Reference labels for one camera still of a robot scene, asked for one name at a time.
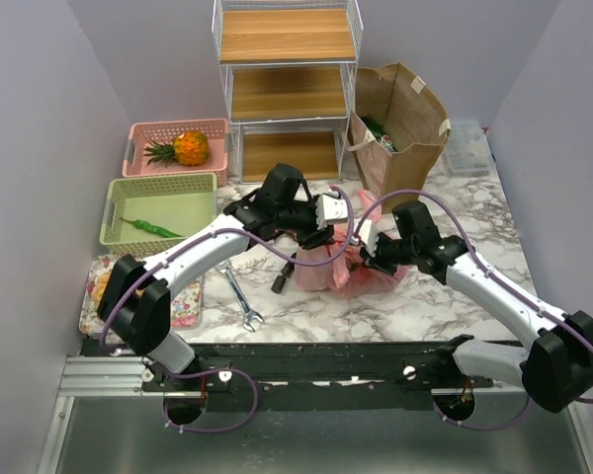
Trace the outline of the pink plastic bag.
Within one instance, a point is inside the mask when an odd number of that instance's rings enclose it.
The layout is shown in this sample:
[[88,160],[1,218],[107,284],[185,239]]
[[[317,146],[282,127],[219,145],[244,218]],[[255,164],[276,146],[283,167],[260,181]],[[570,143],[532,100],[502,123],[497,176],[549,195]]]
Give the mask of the pink plastic bag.
[[[296,259],[300,262],[320,263],[335,255],[347,237],[347,224],[334,226],[331,244],[312,250],[298,250]],[[398,267],[392,276],[365,266],[358,247],[348,247],[343,255],[320,267],[295,266],[293,278],[304,291],[333,291],[345,298],[364,294],[392,291],[402,282],[408,268]]]

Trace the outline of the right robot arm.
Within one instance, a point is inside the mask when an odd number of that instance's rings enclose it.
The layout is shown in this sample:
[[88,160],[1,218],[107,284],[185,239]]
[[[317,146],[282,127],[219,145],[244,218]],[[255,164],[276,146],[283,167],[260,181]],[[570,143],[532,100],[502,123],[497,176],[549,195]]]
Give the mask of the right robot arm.
[[435,362],[435,374],[455,387],[480,376],[523,388],[541,408],[558,413],[584,402],[593,388],[593,318],[569,314],[524,290],[490,266],[463,234],[440,234],[428,207],[413,200],[392,215],[397,238],[380,232],[367,218],[355,225],[366,265],[393,274],[414,267],[465,295],[505,326],[518,346],[470,336],[450,342]]

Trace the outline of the brown paper grocery bag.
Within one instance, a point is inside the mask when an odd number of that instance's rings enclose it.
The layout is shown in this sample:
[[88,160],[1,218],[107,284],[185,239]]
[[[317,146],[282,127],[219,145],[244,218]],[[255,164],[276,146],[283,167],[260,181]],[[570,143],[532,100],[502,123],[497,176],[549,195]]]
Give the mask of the brown paper grocery bag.
[[[386,129],[396,153],[375,140],[363,116],[372,116]],[[446,147],[450,130],[444,106],[425,81],[403,64],[358,69],[349,151],[364,188],[375,197],[421,190]]]

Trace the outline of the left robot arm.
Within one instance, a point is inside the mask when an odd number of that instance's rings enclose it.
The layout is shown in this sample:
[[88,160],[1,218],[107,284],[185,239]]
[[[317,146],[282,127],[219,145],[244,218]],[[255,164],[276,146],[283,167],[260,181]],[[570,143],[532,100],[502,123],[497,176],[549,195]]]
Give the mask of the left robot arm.
[[114,332],[137,356],[165,368],[179,390],[200,375],[196,353],[171,328],[171,302],[206,272],[257,244],[267,246],[290,233],[303,249],[330,243],[334,227],[352,218],[351,204],[338,188],[314,195],[303,173],[276,165],[260,188],[227,205],[205,229],[142,261],[120,258],[106,284],[97,314],[102,332]]

